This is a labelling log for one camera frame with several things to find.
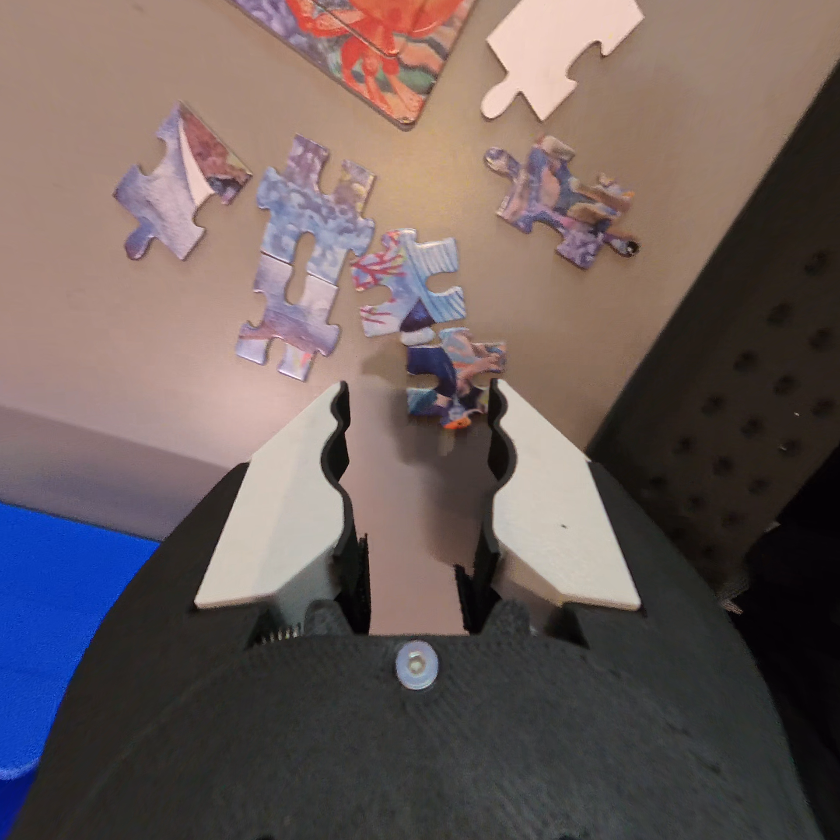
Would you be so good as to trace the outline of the dark blue puzzle piece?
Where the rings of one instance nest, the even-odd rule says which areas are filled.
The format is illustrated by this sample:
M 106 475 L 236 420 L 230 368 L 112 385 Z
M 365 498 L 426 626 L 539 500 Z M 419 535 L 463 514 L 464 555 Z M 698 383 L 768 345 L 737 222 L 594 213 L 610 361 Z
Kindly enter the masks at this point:
M 436 343 L 406 350 L 406 372 L 436 380 L 433 386 L 406 389 L 408 416 L 436 419 L 452 432 L 468 428 L 474 416 L 488 410 L 489 388 L 476 379 L 504 374 L 507 363 L 506 341 L 477 341 L 467 328 L 442 329 Z

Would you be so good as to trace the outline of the blue object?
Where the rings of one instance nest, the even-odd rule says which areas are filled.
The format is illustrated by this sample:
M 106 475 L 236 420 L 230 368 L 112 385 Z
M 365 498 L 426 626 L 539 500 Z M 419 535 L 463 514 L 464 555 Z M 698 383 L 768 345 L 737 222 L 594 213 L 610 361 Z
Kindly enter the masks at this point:
M 1 778 L 39 763 L 103 618 L 158 542 L 1 506 Z

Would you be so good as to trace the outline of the purple blue white puzzle piece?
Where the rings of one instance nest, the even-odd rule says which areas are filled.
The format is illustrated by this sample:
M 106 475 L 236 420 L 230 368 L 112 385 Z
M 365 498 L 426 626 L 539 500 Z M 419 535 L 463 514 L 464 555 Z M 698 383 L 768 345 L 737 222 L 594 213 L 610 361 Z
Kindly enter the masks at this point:
M 292 265 L 262 254 L 255 275 L 254 292 L 265 298 L 265 310 L 258 324 L 245 322 L 238 333 L 235 352 L 238 357 L 264 365 L 270 345 L 280 340 L 285 345 L 278 372 L 305 382 L 314 356 L 328 357 L 340 338 L 340 327 L 329 322 L 339 289 L 327 280 L 307 274 L 301 298 L 287 299 L 287 285 Z

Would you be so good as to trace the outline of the joined orange crab puzzle pieces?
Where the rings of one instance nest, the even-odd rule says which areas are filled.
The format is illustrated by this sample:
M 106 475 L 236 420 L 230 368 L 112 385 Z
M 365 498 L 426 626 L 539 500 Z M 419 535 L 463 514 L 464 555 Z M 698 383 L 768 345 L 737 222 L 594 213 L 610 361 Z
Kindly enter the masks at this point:
M 318 37 L 353 35 L 386 57 L 429 35 L 459 1 L 288 1 L 300 29 Z

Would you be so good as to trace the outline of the ocean jigsaw puzzle frame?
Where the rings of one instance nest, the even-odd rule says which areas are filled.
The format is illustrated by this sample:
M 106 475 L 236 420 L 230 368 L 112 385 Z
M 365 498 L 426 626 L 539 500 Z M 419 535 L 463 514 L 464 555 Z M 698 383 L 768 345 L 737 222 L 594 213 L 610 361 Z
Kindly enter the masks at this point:
M 318 37 L 300 29 L 287 2 L 233 1 L 232 5 L 405 129 L 419 120 L 475 5 L 459 1 L 452 17 L 433 33 L 408 39 L 396 56 L 386 57 L 353 35 Z

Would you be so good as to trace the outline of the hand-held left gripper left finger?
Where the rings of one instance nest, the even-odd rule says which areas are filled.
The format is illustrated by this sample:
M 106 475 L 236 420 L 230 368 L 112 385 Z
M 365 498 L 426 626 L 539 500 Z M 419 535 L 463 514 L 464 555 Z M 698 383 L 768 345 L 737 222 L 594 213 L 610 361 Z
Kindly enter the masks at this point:
M 371 627 L 367 538 L 357 535 L 345 434 L 350 388 L 331 385 L 251 456 L 194 597 L 200 611 L 262 604 L 282 627 L 313 602 L 341 607 L 353 632 Z

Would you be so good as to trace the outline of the dark perforated panel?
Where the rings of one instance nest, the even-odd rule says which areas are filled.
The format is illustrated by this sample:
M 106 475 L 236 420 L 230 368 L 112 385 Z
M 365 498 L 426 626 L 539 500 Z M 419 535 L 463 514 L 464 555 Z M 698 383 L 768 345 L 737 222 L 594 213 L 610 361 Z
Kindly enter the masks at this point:
M 835 66 L 590 443 L 714 591 L 838 445 Z

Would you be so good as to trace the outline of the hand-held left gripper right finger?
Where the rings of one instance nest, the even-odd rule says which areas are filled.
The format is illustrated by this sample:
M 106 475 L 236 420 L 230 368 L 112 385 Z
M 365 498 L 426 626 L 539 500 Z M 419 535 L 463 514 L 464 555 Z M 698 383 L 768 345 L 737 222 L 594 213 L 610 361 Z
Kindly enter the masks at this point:
M 481 632 L 505 597 L 538 607 L 535 632 L 568 604 L 639 612 L 592 461 L 505 380 L 490 383 L 486 416 L 494 482 L 472 571 L 455 567 L 465 630 Z

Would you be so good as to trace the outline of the purple orange fish puzzle piece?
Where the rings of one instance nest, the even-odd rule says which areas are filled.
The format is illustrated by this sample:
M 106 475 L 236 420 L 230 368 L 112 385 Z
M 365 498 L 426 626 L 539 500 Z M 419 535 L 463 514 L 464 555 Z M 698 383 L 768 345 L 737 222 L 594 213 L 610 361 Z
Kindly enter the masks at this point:
M 634 193 L 603 173 L 584 184 L 571 171 L 574 156 L 570 146 L 545 134 L 534 141 L 523 163 L 507 150 L 489 148 L 485 164 L 510 182 L 497 215 L 526 235 L 535 224 L 551 227 L 560 236 L 556 253 L 583 270 L 592 267 L 604 246 L 634 257 L 640 244 L 613 229 L 630 210 Z

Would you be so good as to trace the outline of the red coral striped puzzle piece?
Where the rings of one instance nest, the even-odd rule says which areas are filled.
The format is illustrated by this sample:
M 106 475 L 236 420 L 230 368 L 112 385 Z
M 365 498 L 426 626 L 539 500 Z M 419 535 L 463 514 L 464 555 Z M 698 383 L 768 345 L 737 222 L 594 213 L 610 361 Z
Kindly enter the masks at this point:
M 430 277 L 452 274 L 459 268 L 455 238 L 420 244 L 417 231 L 399 228 L 381 237 L 381 248 L 351 265 L 357 291 L 386 287 L 386 301 L 362 306 L 360 319 L 367 338 L 399 333 L 405 345 L 434 339 L 434 325 L 466 318 L 466 296 L 460 286 L 444 291 L 427 287 Z

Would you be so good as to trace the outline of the purple blue bubbly puzzle piece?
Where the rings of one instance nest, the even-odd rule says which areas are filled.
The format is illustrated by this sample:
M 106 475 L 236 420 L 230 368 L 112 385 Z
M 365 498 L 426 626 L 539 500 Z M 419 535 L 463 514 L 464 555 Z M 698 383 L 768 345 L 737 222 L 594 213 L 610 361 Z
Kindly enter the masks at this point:
M 336 186 L 323 193 L 319 179 L 328 158 L 328 149 L 296 134 L 285 170 L 269 167 L 262 175 L 256 203 L 269 213 L 261 253 L 291 264 L 299 238 L 310 234 L 314 246 L 307 273 L 337 286 L 347 255 L 363 256 L 373 239 L 375 222 L 363 211 L 375 174 L 343 161 Z

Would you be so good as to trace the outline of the purple white-patch puzzle piece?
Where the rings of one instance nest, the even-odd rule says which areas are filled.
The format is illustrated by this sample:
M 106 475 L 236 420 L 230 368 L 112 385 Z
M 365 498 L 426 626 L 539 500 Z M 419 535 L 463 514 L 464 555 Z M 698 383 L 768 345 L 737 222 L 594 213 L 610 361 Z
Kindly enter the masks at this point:
M 158 240 L 185 260 L 205 234 L 195 223 L 202 205 L 217 196 L 228 205 L 253 174 L 219 136 L 183 101 L 178 101 L 156 131 L 165 144 L 151 173 L 133 165 L 113 191 L 136 221 L 126 237 L 126 256 L 138 260 Z

